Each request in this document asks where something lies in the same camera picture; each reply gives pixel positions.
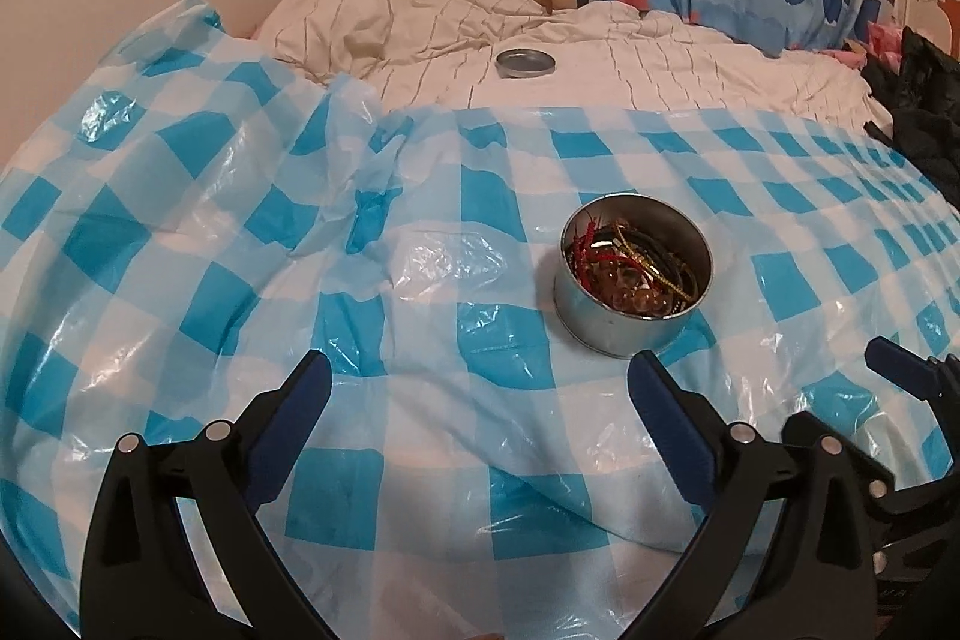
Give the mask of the jewelry pile in tin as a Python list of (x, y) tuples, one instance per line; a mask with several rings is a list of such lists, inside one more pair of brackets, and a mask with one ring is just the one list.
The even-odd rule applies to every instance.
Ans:
[(589, 218), (563, 253), (574, 281), (619, 314), (667, 319), (692, 308), (704, 292), (692, 266), (625, 220)]

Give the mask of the black clothing pile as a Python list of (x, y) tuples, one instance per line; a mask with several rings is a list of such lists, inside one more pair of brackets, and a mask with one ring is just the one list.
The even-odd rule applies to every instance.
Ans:
[(869, 135), (900, 152), (958, 208), (958, 62), (911, 28), (901, 34), (900, 71), (869, 55), (861, 71), (892, 115), (892, 131)]

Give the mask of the round silver metal tin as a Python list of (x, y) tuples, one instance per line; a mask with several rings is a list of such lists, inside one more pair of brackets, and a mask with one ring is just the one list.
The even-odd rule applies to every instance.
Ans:
[(674, 206), (608, 193), (569, 216), (558, 239), (553, 300), (584, 346), (628, 359), (661, 349), (708, 296), (713, 253)]

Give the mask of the blue white checkered plastic sheet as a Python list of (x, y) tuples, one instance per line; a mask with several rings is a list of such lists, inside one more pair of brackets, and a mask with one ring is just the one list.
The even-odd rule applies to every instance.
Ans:
[(260, 523), (345, 638), (612, 638), (700, 512), (625, 367), (558, 321), (571, 214), (613, 191), (708, 241), (708, 298), (662, 351), (774, 437), (809, 411), (910, 486), (949, 468), (886, 336), (958, 346), (958, 218), (866, 136), (763, 110), (381, 109), (226, 34), (146, 21), (2, 177), (2, 528), (78, 611), (117, 438), (194, 437), (309, 349), (334, 391)]

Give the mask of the pink patterned cloth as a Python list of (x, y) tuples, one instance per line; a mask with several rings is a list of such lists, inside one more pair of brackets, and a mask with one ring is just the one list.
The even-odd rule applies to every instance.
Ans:
[(869, 23), (866, 41), (848, 39), (838, 50), (825, 50), (825, 55), (853, 70), (862, 70), (871, 58), (875, 58), (880, 65), (884, 65), (893, 73), (898, 73), (901, 68), (902, 50), (903, 29), (898, 26)]

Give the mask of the white striped bed sheet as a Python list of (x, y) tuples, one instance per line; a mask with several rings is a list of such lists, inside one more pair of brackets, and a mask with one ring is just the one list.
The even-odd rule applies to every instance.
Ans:
[[(501, 78), (494, 57), (516, 47), (550, 53), (556, 70), (527, 80)], [(861, 74), (833, 58), (810, 52), (768, 57), (718, 31), (687, 25), (675, 14), (641, 14), (619, 2), (552, 14), (500, 44), (382, 67), (363, 80), (389, 109), (427, 104), (750, 109), (853, 131), (867, 122), (890, 122), (890, 112)]]

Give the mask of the round silver tin lid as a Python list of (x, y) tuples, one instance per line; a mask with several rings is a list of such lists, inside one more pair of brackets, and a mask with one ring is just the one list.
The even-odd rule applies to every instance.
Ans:
[(556, 70), (556, 60), (543, 50), (516, 47), (498, 52), (494, 66), (505, 80), (527, 80), (552, 74)]

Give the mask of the cream striped pillow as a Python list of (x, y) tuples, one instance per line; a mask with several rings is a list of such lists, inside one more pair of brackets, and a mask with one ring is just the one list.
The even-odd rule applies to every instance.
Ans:
[(542, 0), (281, 0), (257, 29), (272, 57), (327, 83), (494, 46), (548, 18)]

